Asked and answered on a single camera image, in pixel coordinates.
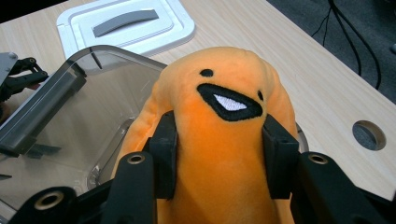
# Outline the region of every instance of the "light wood desk surface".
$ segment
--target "light wood desk surface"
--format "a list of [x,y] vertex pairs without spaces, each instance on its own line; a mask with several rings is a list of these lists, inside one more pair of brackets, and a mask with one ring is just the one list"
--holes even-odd
[[[34,57],[47,72],[65,61],[58,16],[89,3],[69,0],[0,24],[0,51]],[[198,49],[251,49],[279,73],[309,149],[331,156],[360,188],[391,200],[396,189],[396,106],[266,1],[181,0],[195,22],[194,38],[150,58],[169,64]],[[362,147],[352,126],[369,120],[385,134],[379,151]]]

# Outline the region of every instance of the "plush toy eye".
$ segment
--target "plush toy eye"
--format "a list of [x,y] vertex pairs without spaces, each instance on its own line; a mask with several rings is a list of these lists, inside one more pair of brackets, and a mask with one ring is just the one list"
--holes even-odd
[[211,69],[204,69],[200,72],[203,77],[213,77],[213,71]]
[[264,101],[264,98],[262,97],[262,92],[259,91],[257,94],[259,95],[260,100]]

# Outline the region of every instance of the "white plastic lid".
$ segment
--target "white plastic lid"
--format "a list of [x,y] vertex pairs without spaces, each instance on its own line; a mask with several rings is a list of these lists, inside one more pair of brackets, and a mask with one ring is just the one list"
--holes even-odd
[[[157,18],[144,18],[145,12],[153,11]],[[109,31],[95,35],[93,30],[99,25]],[[177,0],[100,0],[66,10],[59,16],[57,27],[67,59],[97,45],[150,56],[192,39],[195,25]]]

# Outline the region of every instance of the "clear plastic bin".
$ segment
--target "clear plastic bin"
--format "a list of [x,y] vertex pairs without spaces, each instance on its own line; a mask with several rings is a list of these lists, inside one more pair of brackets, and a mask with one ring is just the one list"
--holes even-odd
[[0,174],[12,176],[0,180],[0,216],[43,189],[79,195],[106,182],[164,68],[111,46],[72,55],[0,127]]

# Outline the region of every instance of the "dark floor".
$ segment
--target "dark floor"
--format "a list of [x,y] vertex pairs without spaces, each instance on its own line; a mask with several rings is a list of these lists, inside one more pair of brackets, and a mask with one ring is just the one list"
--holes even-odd
[[[330,2],[341,13],[338,13],[341,22],[350,36],[361,60],[361,77],[373,87],[378,85],[379,91],[396,104],[396,53],[390,48],[396,44],[396,1],[393,0],[268,0],[276,9],[282,12],[291,21],[313,35],[322,21],[328,15]],[[377,58],[380,73],[378,74],[375,60],[370,51],[347,25],[345,18],[358,31],[367,45],[372,49]],[[345,63],[348,67],[359,73],[357,56],[343,33],[343,29],[334,16],[334,10],[329,14],[327,21],[323,22],[313,38]]]
[[46,7],[65,2],[67,0],[12,0],[0,7],[0,23],[17,19]]

